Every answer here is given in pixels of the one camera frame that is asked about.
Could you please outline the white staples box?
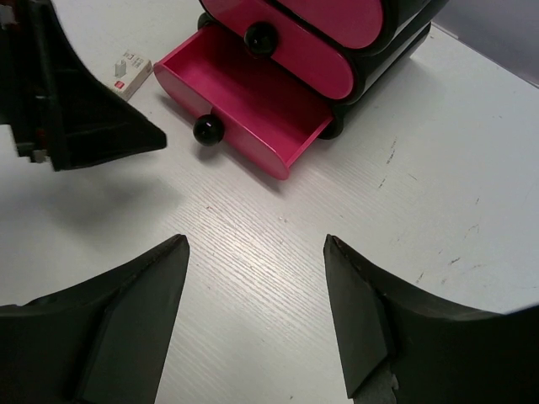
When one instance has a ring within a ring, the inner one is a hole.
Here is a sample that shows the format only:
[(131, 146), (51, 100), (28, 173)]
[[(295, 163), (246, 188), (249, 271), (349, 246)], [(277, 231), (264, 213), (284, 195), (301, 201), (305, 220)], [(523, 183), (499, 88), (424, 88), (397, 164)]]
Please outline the white staples box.
[(115, 63), (110, 89), (128, 101), (153, 71), (152, 62), (145, 56), (126, 50)]

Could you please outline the pink drawer with black knob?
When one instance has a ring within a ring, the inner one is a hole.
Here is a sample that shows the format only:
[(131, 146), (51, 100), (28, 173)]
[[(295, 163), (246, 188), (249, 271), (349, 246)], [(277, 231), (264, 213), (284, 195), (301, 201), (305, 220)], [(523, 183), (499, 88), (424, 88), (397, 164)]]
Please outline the pink drawer with black knob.
[(382, 32), (381, 1), (203, 1), (205, 10), (243, 36), (257, 55), (279, 44), (279, 28), (294, 32), (299, 21), (345, 48), (371, 45)]

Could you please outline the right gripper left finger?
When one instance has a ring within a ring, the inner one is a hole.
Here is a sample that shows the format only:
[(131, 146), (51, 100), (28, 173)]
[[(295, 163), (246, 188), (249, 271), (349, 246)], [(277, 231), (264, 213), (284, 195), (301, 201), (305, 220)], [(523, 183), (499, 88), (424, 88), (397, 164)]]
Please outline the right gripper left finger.
[(176, 235), (80, 284), (3, 306), (2, 402), (154, 402), (188, 261)]

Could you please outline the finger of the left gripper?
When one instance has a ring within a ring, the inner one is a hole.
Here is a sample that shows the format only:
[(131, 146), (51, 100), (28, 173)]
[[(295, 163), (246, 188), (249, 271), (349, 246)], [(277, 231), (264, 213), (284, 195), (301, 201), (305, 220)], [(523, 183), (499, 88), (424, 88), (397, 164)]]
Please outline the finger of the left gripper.
[(1, 3), (1, 122), (20, 157), (49, 159), (55, 171), (167, 145), (161, 129), (84, 66), (51, 1)]

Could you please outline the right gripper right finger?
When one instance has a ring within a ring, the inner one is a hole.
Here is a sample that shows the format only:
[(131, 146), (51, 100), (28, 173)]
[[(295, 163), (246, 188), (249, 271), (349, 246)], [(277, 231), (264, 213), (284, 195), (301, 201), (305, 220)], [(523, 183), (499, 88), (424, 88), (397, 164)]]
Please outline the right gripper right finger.
[(537, 402), (536, 306), (500, 314), (443, 299), (335, 236), (323, 256), (352, 402)]

